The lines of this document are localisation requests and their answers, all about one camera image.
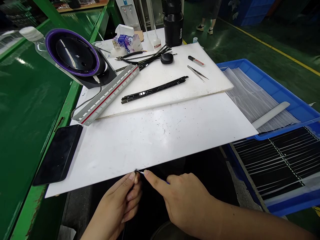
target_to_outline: white cutting board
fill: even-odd
[[[169,105],[214,93],[225,92],[233,88],[233,84],[206,54],[199,43],[173,47],[172,53],[177,53],[177,55],[174,55],[172,64],[162,64],[160,59],[152,62],[149,66],[144,68],[128,86],[126,86],[121,94],[113,100],[110,106],[103,111],[98,118],[106,118]],[[201,67],[193,63],[188,59],[189,55],[203,62],[205,66]],[[133,61],[140,61],[142,59],[143,58],[139,58]],[[128,65],[123,61],[116,61],[114,59],[108,59],[108,61],[115,70]],[[202,73],[209,78],[209,80],[202,77],[205,81],[203,82],[187,68],[187,65]],[[183,76],[189,76],[189,78],[182,84],[129,103],[121,104],[121,98],[126,95],[148,90]],[[88,90],[86,99],[93,97],[96,93],[97,89]]]

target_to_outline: shoe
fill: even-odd
[[[201,24],[200,24],[199,26],[196,27],[196,29],[197,29],[198,31],[203,31],[203,30],[204,30],[204,26],[201,27]]]
[[[209,35],[212,35],[212,34],[213,34],[213,28],[209,28],[208,34],[209,34]]]

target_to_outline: clear plastic bag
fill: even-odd
[[[234,85],[232,90],[227,91],[227,95],[246,116],[249,122],[253,123],[279,104],[241,69],[227,68],[223,73]],[[292,116],[287,110],[284,110],[258,128],[257,131],[259,133],[273,131],[298,122],[300,122],[298,119]]]

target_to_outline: fingernail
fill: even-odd
[[[130,176],[129,176],[129,179],[130,179],[130,180],[133,180],[135,176],[136,176],[136,174],[135,174],[134,172],[132,172],[132,173],[130,174]]]

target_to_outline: white bottle cap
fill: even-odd
[[[43,34],[39,32],[35,27],[25,27],[22,28],[19,32],[30,42],[38,41],[44,37]]]

